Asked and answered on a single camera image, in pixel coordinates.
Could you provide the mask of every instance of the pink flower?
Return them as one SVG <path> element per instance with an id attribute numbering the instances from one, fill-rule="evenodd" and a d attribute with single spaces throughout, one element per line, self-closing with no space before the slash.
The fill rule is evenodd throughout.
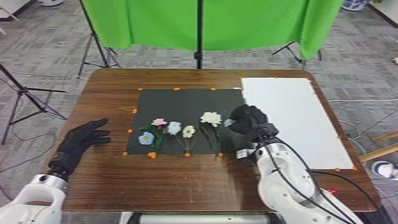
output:
<path id="1" fill-rule="evenodd" d="M 155 125 L 155 126 L 162 126 L 162 125 L 166 125 L 166 124 L 168 124 L 168 121 L 166 121 L 164 118 L 157 118 L 157 119 L 154 120 L 154 125 Z"/>

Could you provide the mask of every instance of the orange tape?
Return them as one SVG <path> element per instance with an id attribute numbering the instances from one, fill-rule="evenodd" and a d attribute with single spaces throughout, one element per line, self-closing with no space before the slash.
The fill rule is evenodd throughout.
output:
<path id="1" fill-rule="evenodd" d="M 157 159 L 157 157 L 159 157 L 157 152 L 150 152 L 150 153 L 148 153 L 148 156 L 150 156 L 152 159 Z"/>

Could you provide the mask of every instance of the light stand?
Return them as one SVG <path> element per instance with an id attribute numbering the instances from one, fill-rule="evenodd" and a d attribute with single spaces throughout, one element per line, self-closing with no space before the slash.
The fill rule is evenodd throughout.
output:
<path id="1" fill-rule="evenodd" d="M 285 49 L 289 49 L 289 51 L 290 51 L 290 53 L 292 53 L 292 55 L 294 55 L 294 58 L 296 58 L 298 62 L 303 64 L 303 70 L 305 70 L 305 69 L 306 69 L 308 61 L 303 60 L 303 59 L 298 57 L 298 55 L 296 55 L 296 52 L 294 52 L 294 50 L 292 50 L 292 48 L 290 48 L 290 46 L 292 46 L 294 43 L 296 43 L 296 42 L 290 42 L 290 43 L 280 48 L 280 50 L 273 53 L 273 55 L 276 55 Z M 319 50 L 319 60 L 322 61 L 322 51 L 321 51 L 321 50 Z"/>
<path id="2" fill-rule="evenodd" d="M 13 84 L 15 84 L 15 91 L 19 93 L 19 97 L 17 97 L 17 102 L 15 102 L 15 107 L 13 107 L 13 112 L 11 112 L 11 116 L 10 116 L 10 122 L 8 122 L 8 128 L 6 128 L 6 132 L 4 132 L 4 138 L 3 138 L 3 145 L 6 144 L 6 140 L 8 140 L 8 135 L 10 135 L 10 129 L 11 126 L 20 123 L 24 120 L 27 120 L 31 117 L 35 117 L 38 114 L 42 113 L 49 113 L 52 114 L 58 118 L 61 118 L 63 120 L 67 120 L 67 117 L 63 116 L 63 114 L 59 113 L 59 111 L 51 107 L 49 105 L 49 101 L 51 101 L 51 97 L 52 97 L 52 93 L 65 93 L 67 91 L 63 90 L 52 90 L 52 89 L 40 89 L 40 88 L 29 88 L 27 86 L 22 85 L 22 83 L 19 82 L 17 78 L 13 77 L 4 65 L 0 64 L 0 71 L 4 72 Z M 47 96 L 47 100 L 43 101 L 38 96 L 31 93 L 31 91 L 42 91 L 42 92 L 49 92 L 49 96 Z M 22 97 L 27 96 L 36 108 L 38 108 L 38 112 L 35 112 L 33 114 L 29 114 L 26 117 L 22 117 L 20 119 L 15 119 L 17 117 L 17 109 L 19 109 L 19 105 L 20 105 L 20 100 Z"/>
<path id="3" fill-rule="evenodd" d="M 118 53 L 116 53 L 115 49 L 109 48 L 109 47 L 106 47 L 106 50 L 107 50 L 107 56 L 106 56 L 104 47 L 102 47 L 102 43 L 100 43 L 100 38 L 99 38 L 99 34 L 97 34 L 93 22 L 91 22 L 91 17 L 90 17 L 90 13 L 88 13 L 88 10 L 86 10 L 86 7 L 84 7 L 84 1 L 79 0 L 79 2 L 81 2 L 81 6 L 83 6 L 83 10 L 84 10 L 84 16 L 86 16 L 86 20 L 88 20 L 90 28 L 91 28 L 91 37 L 90 37 L 90 41 L 88 41 L 88 46 L 86 46 L 86 51 L 84 51 L 84 58 L 83 58 L 83 64 L 81 64 L 81 68 L 79 68 L 79 79 L 81 79 L 83 78 L 84 66 L 86 65 L 95 65 L 100 68 L 113 68 L 115 66 L 118 66 L 122 68 L 122 64 L 120 64 L 120 62 L 116 60 Z M 99 47 L 99 52 L 100 52 L 100 56 L 102 56 L 104 65 L 99 65 L 99 64 L 88 62 L 88 60 L 86 60 L 88 59 L 88 55 L 90 55 L 93 39 L 95 39 L 95 42 L 97 42 L 97 47 Z"/>
<path id="4" fill-rule="evenodd" d="M 203 69 L 203 7 L 205 0 L 198 0 L 198 52 L 194 53 L 198 69 Z"/>

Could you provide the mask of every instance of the wooden table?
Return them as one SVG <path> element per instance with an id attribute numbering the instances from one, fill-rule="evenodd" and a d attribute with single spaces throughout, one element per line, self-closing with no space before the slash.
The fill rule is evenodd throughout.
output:
<path id="1" fill-rule="evenodd" d="M 242 77 L 308 78 L 326 107 L 340 136 L 345 132 L 314 75 L 283 70 L 154 70 L 100 69 L 91 77 L 84 94 L 65 126 L 68 130 L 91 120 L 109 118 L 113 143 L 86 153 L 68 190 L 68 211 L 269 211 L 258 195 L 257 167 L 234 155 L 216 160 L 214 155 L 123 156 L 132 128 L 139 88 L 232 88 Z M 381 202 L 360 158 L 344 137 L 344 144 L 358 170 L 342 170 Z M 319 176 L 326 189 L 356 211 L 374 211 L 369 199 L 353 185 L 337 177 Z"/>

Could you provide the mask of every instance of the black mat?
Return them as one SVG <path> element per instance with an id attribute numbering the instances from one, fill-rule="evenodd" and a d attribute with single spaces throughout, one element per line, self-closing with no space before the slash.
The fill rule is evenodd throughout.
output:
<path id="1" fill-rule="evenodd" d="M 193 154 L 216 154 L 219 151 L 228 153 L 246 147 L 242 135 L 225 128 L 225 120 L 230 118 L 232 111 L 244 104 L 242 91 L 235 89 L 189 89 L 189 90 L 143 90 L 139 98 L 139 113 L 134 118 L 134 133 L 129 141 L 129 153 L 146 154 L 157 151 L 152 146 L 139 143 L 139 136 L 145 131 L 139 129 L 152 124 L 157 118 L 164 118 L 168 122 L 182 122 L 182 127 L 194 125 L 196 147 Z M 200 130 L 202 116 L 205 112 L 218 112 L 223 115 L 221 124 L 221 147 L 210 147 L 205 135 Z M 178 141 L 166 137 L 162 154 L 184 154 L 186 149 Z"/>

